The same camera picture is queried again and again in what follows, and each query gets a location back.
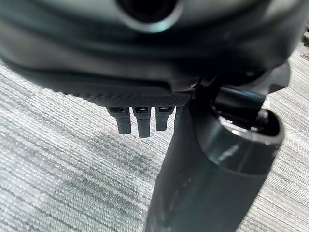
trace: gray carpet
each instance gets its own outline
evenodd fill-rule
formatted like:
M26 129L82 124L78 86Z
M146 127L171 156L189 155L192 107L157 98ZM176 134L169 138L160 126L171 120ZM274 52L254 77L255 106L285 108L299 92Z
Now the gray carpet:
M242 232L309 232L309 62L266 107L286 139ZM140 232L173 133L119 135L107 111L42 89L0 64L0 231Z

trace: black plastic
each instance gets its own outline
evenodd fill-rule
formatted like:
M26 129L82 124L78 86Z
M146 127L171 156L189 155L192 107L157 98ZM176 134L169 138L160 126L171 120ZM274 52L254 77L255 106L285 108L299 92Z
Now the black plastic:
M36 84L104 107L185 106L192 95L192 91L171 92L163 82L113 79L85 73L36 72L4 61L9 68Z
M174 130L176 129L178 123L179 123L179 119L182 115L184 107L176 107L176 111L175 111L175 121L174 121Z
M286 62L242 85L223 85L215 100L216 106L259 111L268 94L286 88L290 82L290 66Z
M145 232L234 232L283 141L282 122L268 113L259 133L206 105L186 107L155 183Z
M30 77L79 73L97 75L100 84L144 81L184 92L209 70L264 71L283 64L303 32L309 2L291 0L275 8L278 4L259 1L221 20L144 35L125 25L72 19L34 1L0 0L0 56L30 70Z
M125 107L107 108L108 112L117 121L119 134L131 134L130 109Z
M178 0L117 0L132 18L144 23L156 23L168 17Z
M173 113L175 107L162 106L155 108L155 126L157 131L165 131L169 116Z
M139 128L139 137L148 138L150 136L151 107L135 107L133 113Z

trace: striped carpet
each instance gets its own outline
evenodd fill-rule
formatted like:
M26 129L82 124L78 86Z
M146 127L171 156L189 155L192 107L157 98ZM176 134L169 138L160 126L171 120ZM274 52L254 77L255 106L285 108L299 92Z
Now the striped carpet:
M309 232L309 61L266 107L286 139L241 232ZM0 231L141 232L173 134L119 135L105 108L40 88L0 64Z

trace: round hole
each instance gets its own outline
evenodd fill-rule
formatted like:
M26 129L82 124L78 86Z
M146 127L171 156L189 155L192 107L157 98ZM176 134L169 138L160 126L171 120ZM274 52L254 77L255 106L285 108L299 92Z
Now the round hole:
M135 20L142 23L156 23L170 16L178 0L117 0L117 2Z

